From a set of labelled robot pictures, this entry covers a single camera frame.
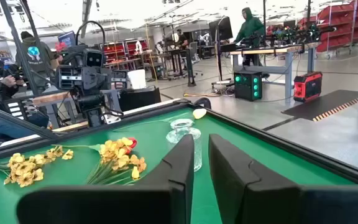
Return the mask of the yellow small-blossom flower bunch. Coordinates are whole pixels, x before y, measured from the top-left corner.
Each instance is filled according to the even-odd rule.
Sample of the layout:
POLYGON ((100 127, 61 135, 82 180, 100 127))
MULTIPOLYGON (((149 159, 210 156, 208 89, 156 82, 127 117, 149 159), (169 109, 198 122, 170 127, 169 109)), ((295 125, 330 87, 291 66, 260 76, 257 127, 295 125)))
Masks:
POLYGON ((92 149, 99 154, 99 162, 89 173, 86 183, 91 185, 132 185, 142 178, 147 169, 144 157, 136 154, 134 149, 126 154, 127 138, 107 140, 95 145, 59 145, 66 150, 92 149))
POLYGON ((47 150, 44 154, 36 154, 26 157, 21 153, 13 154, 7 163, 0 164, 0 172, 6 178, 6 184, 18 184, 20 187, 27 187, 34 182, 44 179, 43 167, 56 161, 58 158, 70 160, 74 156, 74 152, 69 149, 63 150, 62 146, 55 146, 47 150))

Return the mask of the black yellow-striped floor mat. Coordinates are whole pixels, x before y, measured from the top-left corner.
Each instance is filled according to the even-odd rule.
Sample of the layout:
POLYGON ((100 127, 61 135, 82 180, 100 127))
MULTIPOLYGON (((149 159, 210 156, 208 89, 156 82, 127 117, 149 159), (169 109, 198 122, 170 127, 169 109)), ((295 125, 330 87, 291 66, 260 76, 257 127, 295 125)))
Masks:
POLYGON ((283 114, 318 122, 354 104, 358 104, 358 91, 336 90, 283 111, 283 114))

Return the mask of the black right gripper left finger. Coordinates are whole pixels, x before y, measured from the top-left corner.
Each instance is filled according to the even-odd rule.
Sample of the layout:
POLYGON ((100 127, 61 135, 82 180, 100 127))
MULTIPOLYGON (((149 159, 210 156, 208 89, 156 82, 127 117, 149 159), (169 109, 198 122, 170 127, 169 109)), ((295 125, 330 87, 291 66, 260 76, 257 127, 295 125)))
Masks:
POLYGON ((24 195, 19 224, 190 224, 193 136, 183 136, 134 185, 64 185, 24 195))

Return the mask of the clear glass vase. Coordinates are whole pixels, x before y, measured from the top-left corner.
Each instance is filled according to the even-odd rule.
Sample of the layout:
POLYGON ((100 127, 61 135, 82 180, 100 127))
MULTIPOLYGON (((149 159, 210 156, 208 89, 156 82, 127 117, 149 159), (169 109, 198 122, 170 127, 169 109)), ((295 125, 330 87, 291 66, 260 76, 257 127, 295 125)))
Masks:
POLYGON ((171 131, 166 135, 168 148, 172 149, 183 136, 190 134, 194 141, 194 172, 202 167, 202 143, 201 131, 194 128, 195 122, 192 119, 176 119, 170 123, 171 131))

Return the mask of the wooden workbench with grey legs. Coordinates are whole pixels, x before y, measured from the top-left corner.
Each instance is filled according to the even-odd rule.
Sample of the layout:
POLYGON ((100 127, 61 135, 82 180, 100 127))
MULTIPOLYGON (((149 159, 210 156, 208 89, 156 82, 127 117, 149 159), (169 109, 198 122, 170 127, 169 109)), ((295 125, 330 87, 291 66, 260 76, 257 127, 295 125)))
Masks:
POLYGON ((58 109, 54 109, 54 105, 59 106, 60 103, 70 116, 70 120, 75 124, 76 120, 71 108, 74 103, 79 109, 79 114, 85 117, 89 127, 98 127, 104 124, 111 124, 121 120, 124 113, 119 106, 119 92, 117 90, 101 90, 98 94, 88 96, 77 96, 76 98, 70 91, 60 93, 47 93, 44 96, 38 96, 33 99, 35 106, 44 106, 53 126, 59 127, 57 123, 58 109))

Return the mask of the black table rim frame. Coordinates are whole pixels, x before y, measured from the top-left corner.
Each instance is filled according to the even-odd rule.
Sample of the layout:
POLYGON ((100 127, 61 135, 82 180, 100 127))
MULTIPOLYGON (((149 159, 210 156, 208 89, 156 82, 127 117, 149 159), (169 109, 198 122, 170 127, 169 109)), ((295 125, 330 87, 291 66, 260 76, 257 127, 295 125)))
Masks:
MULTIPOLYGON (((52 144, 95 145, 102 144, 109 138, 116 139, 120 136, 136 138, 138 151, 144 150, 149 154, 150 159, 160 158, 165 155, 164 150, 168 147, 165 136, 170 130, 170 123, 146 124, 121 132, 114 132, 114 130, 143 121, 170 118, 181 113, 192 114, 195 109, 196 106, 189 101, 177 100, 155 109, 124 116, 122 121, 117 123, 64 134, 55 139, 37 138, 0 147, 0 159, 14 152, 41 150, 52 144)), ((309 184, 352 182, 358 184, 358 168, 261 129, 243 124, 213 110, 208 110, 206 116, 195 122, 195 126, 201 131, 205 164, 208 162, 209 135, 218 134, 263 165, 294 182, 309 184)))

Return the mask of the red bin shelf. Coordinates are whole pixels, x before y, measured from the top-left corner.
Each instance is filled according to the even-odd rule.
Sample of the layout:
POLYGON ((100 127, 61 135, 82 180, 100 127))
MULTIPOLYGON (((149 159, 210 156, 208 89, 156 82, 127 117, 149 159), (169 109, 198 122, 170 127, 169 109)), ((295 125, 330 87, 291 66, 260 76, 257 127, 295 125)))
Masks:
POLYGON ((150 65, 150 49, 145 39, 105 43, 104 54, 104 65, 113 70, 138 70, 150 65))

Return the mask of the yellow tulip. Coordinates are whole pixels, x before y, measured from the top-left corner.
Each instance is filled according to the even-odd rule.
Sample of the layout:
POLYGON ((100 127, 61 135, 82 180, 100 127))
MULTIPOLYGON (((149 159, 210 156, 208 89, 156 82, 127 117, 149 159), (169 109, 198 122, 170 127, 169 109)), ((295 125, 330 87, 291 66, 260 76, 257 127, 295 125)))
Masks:
POLYGON ((177 119, 190 119, 191 121, 194 121, 196 119, 201 119, 202 117, 204 117, 207 113, 207 110, 204 108, 201 109, 195 109, 192 114, 189 113, 181 113, 179 115, 176 116, 172 116, 170 118, 164 118, 164 119, 157 119, 155 121, 143 121, 141 123, 137 123, 137 124, 130 124, 128 126, 125 127, 121 127, 121 128, 117 128, 114 130, 114 132, 121 132, 124 131, 126 129, 129 128, 133 128, 133 127, 137 127, 137 126, 142 126, 142 125, 146 125, 146 124, 154 124, 154 123, 171 123, 174 122, 177 119))

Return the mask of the red tulip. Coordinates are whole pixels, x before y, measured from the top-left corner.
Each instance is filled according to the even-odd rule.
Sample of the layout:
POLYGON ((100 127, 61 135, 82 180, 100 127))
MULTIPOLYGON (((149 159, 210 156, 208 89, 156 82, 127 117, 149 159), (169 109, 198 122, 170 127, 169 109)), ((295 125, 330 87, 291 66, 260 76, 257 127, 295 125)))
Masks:
POLYGON ((130 154, 133 150, 133 148, 136 147, 137 145, 137 140, 135 138, 127 138, 127 141, 125 143, 126 145, 126 154, 130 154))

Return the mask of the wooden table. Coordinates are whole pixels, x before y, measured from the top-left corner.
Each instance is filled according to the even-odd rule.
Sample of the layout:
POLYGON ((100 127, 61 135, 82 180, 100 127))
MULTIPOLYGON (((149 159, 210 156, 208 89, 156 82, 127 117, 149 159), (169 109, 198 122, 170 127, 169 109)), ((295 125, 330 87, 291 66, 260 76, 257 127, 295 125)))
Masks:
MULTIPOLYGON (((133 115, 133 114, 138 113, 138 112, 144 112, 144 111, 146 111, 148 109, 155 109, 158 106, 164 106, 164 105, 173 103, 174 101, 177 101, 177 100, 179 100, 179 98, 174 98, 172 100, 167 100, 167 101, 163 101, 163 102, 160 102, 160 103, 155 103, 155 104, 152 104, 152 105, 143 106, 143 107, 136 108, 136 109, 133 109, 133 110, 125 111, 124 115, 125 116, 133 115)), ((61 133, 67 133, 69 131, 73 131, 73 130, 76 130, 76 129, 87 128, 87 127, 88 127, 88 122, 84 121, 84 122, 77 123, 77 124, 72 124, 72 125, 69 125, 69 126, 66 126, 66 127, 63 127, 63 128, 53 129, 52 132, 55 133, 55 134, 61 134, 61 133)), ((17 143, 20 143, 20 142, 29 141, 29 140, 32 140, 32 139, 37 139, 39 137, 40 136, 38 134, 33 134, 33 135, 26 136, 26 137, 23 137, 23 138, 3 142, 0 145, 0 147, 10 146, 10 145, 17 144, 17 143)))

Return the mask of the red shelving rack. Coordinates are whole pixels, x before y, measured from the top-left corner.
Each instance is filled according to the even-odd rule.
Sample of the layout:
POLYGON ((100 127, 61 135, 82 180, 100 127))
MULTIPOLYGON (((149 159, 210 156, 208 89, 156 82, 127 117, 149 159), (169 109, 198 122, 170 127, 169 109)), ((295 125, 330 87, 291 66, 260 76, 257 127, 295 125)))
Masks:
POLYGON ((353 46, 358 45, 358 0, 328 0, 312 4, 310 13, 298 21, 302 28, 307 23, 321 30, 336 28, 320 35, 316 48, 318 53, 338 54, 341 48, 352 52, 353 46))

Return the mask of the black frame pole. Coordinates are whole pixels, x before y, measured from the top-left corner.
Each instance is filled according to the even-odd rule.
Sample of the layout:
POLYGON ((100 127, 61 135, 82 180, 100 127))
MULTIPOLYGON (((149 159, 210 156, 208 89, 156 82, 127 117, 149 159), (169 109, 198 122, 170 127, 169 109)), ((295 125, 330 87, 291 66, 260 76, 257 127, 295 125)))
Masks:
POLYGON ((3 9, 4 15, 6 17, 8 26, 10 27, 11 34, 12 34, 13 39, 14 39, 14 43, 15 43, 15 45, 17 47, 17 53, 19 54, 19 58, 21 60, 21 65, 23 67, 24 74, 26 75, 28 81, 30 82, 30 87, 31 87, 31 90, 33 92, 33 95, 34 96, 39 96, 39 89, 37 88, 37 84, 34 81, 34 76, 33 76, 32 70, 29 67, 29 64, 27 63, 26 57, 24 55, 24 51, 22 50, 21 40, 19 38, 19 34, 17 33, 14 21, 13 21, 12 16, 11 16, 11 13, 9 12, 7 2, 6 2, 6 0, 0 0, 0 4, 1 4, 1 7, 3 9))

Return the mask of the black labelled control box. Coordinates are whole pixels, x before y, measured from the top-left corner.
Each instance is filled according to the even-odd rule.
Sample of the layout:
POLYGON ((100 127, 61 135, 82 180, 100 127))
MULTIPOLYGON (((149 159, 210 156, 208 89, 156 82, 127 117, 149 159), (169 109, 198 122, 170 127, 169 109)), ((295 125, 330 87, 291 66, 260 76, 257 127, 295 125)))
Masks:
POLYGON ((35 106, 32 98, 11 98, 4 100, 2 105, 14 117, 28 121, 41 128, 48 128, 50 124, 46 109, 35 106))

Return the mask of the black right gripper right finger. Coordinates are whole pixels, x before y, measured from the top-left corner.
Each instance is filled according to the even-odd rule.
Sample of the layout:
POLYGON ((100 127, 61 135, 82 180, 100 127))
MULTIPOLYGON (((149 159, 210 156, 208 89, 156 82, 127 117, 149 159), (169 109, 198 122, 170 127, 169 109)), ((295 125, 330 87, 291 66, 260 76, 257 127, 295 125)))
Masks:
POLYGON ((218 134, 209 166, 223 224, 358 224, 358 185, 301 185, 218 134))

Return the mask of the red black power station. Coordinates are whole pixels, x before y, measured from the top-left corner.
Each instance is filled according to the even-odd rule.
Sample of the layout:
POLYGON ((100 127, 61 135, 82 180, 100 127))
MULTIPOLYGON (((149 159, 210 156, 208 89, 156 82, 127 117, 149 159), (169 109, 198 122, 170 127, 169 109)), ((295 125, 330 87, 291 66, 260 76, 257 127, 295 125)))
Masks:
POLYGON ((295 101, 307 102, 320 96, 322 88, 323 74, 321 72, 311 72, 298 75, 294 79, 295 101))

